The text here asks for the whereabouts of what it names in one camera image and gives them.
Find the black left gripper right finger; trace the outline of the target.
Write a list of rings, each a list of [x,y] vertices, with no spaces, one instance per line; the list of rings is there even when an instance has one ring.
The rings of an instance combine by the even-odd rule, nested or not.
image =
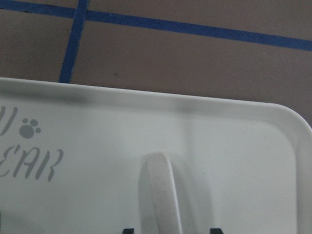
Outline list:
[[[210,234],[224,234],[221,228],[210,228]]]

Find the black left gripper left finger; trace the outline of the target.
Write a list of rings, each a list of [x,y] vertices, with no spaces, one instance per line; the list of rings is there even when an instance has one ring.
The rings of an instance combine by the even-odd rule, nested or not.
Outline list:
[[[123,229],[122,231],[122,234],[134,234],[134,233],[135,233],[134,228],[126,228],[126,229]]]

